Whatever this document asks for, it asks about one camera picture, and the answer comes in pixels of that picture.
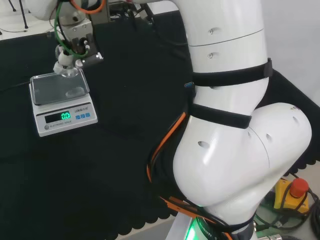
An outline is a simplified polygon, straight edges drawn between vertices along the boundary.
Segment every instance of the green digital display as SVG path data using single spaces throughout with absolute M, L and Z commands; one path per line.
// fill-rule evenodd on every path
M 61 113 L 61 120 L 65 120 L 65 119 L 69 119 L 69 118 L 71 118 L 71 116 L 68 111 Z
M 45 122 L 47 124 L 49 123 L 53 123 L 56 121 L 60 121 L 60 120 L 67 120 L 71 118 L 71 114 L 69 111 L 63 111 L 63 112 L 59 112 L 59 113 L 55 113 L 55 114 L 51 114 L 48 116 L 45 116 Z

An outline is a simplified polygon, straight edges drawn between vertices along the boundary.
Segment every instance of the black strap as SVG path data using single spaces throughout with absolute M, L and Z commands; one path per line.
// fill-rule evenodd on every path
M 265 64 L 240 70 L 193 73 L 193 83 L 202 87 L 221 87 L 246 84 L 272 76 L 273 68 L 271 58 Z
M 239 129 L 246 129 L 251 121 L 251 116 L 248 115 L 218 110 L 195 103 L 189 106 L 189 114 L 197 119 Z
M 81 3 L 81 8 L 82 9 L 87 9 L 88 6 L 89 6 L 89 0 L 82 0 L 81 2 L 82 2 Z
M 210 222 L 207 222 L 207 224 L 209 226 L 211 226 L 213 229 L 216 229 L 216 230 L 221 231 L 223 233 L 232 233 L 232 232 L 237 231 L 237 230 L 247 226 L 248 224 L 252 223 L 252 221 L 255 218 L 255 215 L 256 215 L 256 213 L 254 213 L 254 215 L 248 221 L 245 221 L 245 222 L 240 223 L 240 224 L 234 224 L 234 225 L 223 226 L 223 227 L 216 226 L 216 225 L 214 225 L 213 223 L 210 223 Z

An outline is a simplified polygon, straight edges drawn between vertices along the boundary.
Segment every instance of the red button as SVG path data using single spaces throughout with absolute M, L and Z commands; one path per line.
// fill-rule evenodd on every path
M 295 198 L 301 198 L 308 190 L 307 181 L 302 178 L 296 178 L 290 187 L 290 194 Z

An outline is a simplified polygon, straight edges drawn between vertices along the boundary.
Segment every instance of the white wall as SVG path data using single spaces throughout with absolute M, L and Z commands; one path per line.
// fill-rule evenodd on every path
M 320 106 L 320 1 L 261 0 L 273 67 Z M 155 13 L 176 10 L 151 3 Z

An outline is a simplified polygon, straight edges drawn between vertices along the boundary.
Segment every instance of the wire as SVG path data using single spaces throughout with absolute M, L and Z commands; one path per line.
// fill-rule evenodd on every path
M 152 27 L 153 27 L 153 30 L 155 32 L 155 34 L 157 35 L 157 37 L 162 40 L 163 42 L 165 42 L 166 44 L 168 45 L 172 45 L 174 47 L 185 47 L 185 46 L 188 46 L 188 43 L 187 42 L 175 42 L 175 41 L 171 41 L 171 40 L 168 40 L 166 39 L 165 37 L 163 37 L 160 33 L 159 33 L 159 30 L 158 30 L 158 27 L 155 23 L 155 20 L 154 20 L 154 14 L 153 12 L 151 11 L 150 7 L 148 4 L 146 3 L 143 3 L 143 4 L 140 4 L 140 7 L 145 10 L 148 18 L 147 20 L 152 23 Z
M 55 8 L 53 8 L 53 10 L 52 10 L 52 12 L 51 12 L 51 14 L 50 14 L 50 18 L 49 18 L 49 23 L 50 23 L 50 25 L 51 25 L 51 27 L 54 29 L 55 27 L 52 25 L 52 23 L 51 23 L 51 18 L 52 18 L 52 15 L 54 14 L 54 12 L 55 12 L 55 10 L 56 10 L 57 8 L 55 7 Z
M 80 6 L 78 6 L 78 5 L 75 3 L 74 0 L 70 0 L 70 3 L 71 3 L 77 10 L 79 10 L 79 11 L 85 13 L 85 14 L 97 14 L 97 13 L 99 13 L 99 12 L 102 10 L 102 8 L 106 5 L 106 0 L 102 0 L 101 5 L 100 5 L 97 9 L 95 9 L 95 10 L 86 10 L 86 9 L 83 9 L 83 8 L 81 8 Z
M 151 157 L 151 169 L 153 168 L 153 166 L 155 165 L 155 161 L 158 157 L 158 154 L 161 152 L 161 149 L 164 147 L 165 143 L 168 141 L 168 139 L 172 136 L 172 134 L 178 129 L 179 126 L 181 126 L 182 122 L 185 120 L 185 118 L 187 117 L 187 114 L 185 112 L 183 112 L 176 121 L 173 122 L 173 124 L 169 127 L 167 133 L 164 135 L 163 139 L 160 141 L 159 145 L 156 147 L 156 149 L 152 154 Z M 146 167 L 147 170 L 147 176 L 150 182 L 152 182 L 152 177 L 151 177 L 151 173 L 150 172 L 150 168 L 149 165 L 147 164 Z M 222 219 L 218 218 L 217 216 L 214 216 L 206 211 L 204 211 L 202 208 L 200 208 L 199 206 L 195 205 L 194 203 L 192 203 L 189 200 L 185 200 L 187 203 L 179 203 L 176 201 L 172 201 L 171 199 L 164 199 L 162 197 L 160 197 L 161 199 L 163 199 L 166 202 L 171 203 L 172 205 L 176 206 L 176 207 L 180 207 L 181 209 L 185 209 L 187 211 L 189 211 L 190 213 L 195 214 L 196 216 L 200 216 L 200 214 L 202 215 L 207 215 L 208 218 L 204 217 L 205 220 L 215 224 L 217 226 L 217 228 L 220 226 L 221 228 L 228 228 L 229 225 L 223 221 Z M 232 236 L 228 233 L 228 232 L 224 232 L 225 236 L 228 238 L 228 240 L 233 240 Z
M 5 92 L 5 91 L 7 91 L 9 89 L 13 89 L 13 88 L 17 88 L 17 87 L 20 87 L 20 86 L 23 86 L 23 85 L 27 85 L 29 83 L 30 83 L 30 81 L 25 81 L 25 82 L 22 82 L 22 83 L 18 83 L 16 85 L 8 86 L 6 88 L 0 89 L 0 93 L 3 93 L 3 92 Z
M 22 30 L 22 31 L 8 31 L 8 30 L 4 30 L 2 28 L 0 28 L 0 30 L 7 32 L 7 33 L 26 33 L 28 32 L 27 30 Z
M 61 27 L 59 18 L 58 18 L 58 20 L 57 20 L 57 23 L 58 23 L 58 26 L 59 26 L 59 28 L 60 28 L 60 32 L 61 32 L 64 40 L 67 41 L 67 42 L 69 42 L 68 39 L 67 39 L 67 37 L 66 37 L 66 35 L 65 35 L 65 33 L 64 33 L 64 31 L 63 31 L 63 29 L 62 29 L 62 27 Z
M 77 57 L 77 58 L 83 58 L 88 54 L 88 50 L 85 52 L 85 54 L 78 54 L 75 53 L 73 50 L 69 49 L 64 42 L 60 39 L 58 31 L 57 31 L 57 25 L 58 25 L 58 19 L 59 19 L 59 14 L 61 10 L 63 2 L 60 2 L 55 13 L 55 19 L 54 19 L 54 33 L 55 33 L 55 38 L 58 40 L 59 44 L 71 55 Z
M 296 174 L 291 173 L 295 178 L 299 178 Z M 261 230 L 267 229 L 269 227 L 275 228 L 275 229 L 279 229 L 279 230 L 285 230 L 285 231 L 292 231 L 295 230 L 297 228 L 299 228 L 302 224 L 305 223 L 305 221 L 307 220 L 307 218 L 309 216 L 311 216 L 311 227 L 312 230 L 314 232 L 314 234 L 317 236 L 317 238 L 320 240 L 320 205 L 319 205 L 319 197 L 313 193 L 313 191 L 309 188 L 308 193 L 310 193 L 310 195 L 312 196 L 313 200 L 314 200 L 314 204 L 310 207 L 309 211 L 307 212 L 299 212 L 298 209 L 302 206 L 302 204 L 305 202 L 305 200 L 307 199 L 307 193 L 304 195 L 302 201 L 299 203 L 299 205 L 295 208 L 283 208 L 284 206 L 284 200 L 288 194 L 290 185 L 286 188 L 283 198 L 282 198 L 282 202 L 281 202 L 281 207 L 279 209 L 273 209 L 274 211 L 276 211 L 277 213 L 281 214 L 281 216 L 278 216 L 276 218 L 277 221 L 280 220 L 281 222 L 281 218 L 288 218 L 288 217 L 300 217 L 301 218 L 301 222 L 291 226 L 291 227 L 283 227 L 283 226 L 276 226 L 276 220 L 274 220 L 272 223 L 266 222 L 265 220 L 263 220 L 260 216 L 258 216 L 257 214 L 255 214 L 256 218 L 262 222 L 263 224 L 265 224 L 266 227 L 264 227 L 263 225 L 259 225 L 261 226 Z
M 281 236 L 282 240 L 301 240 L 295 236 Z

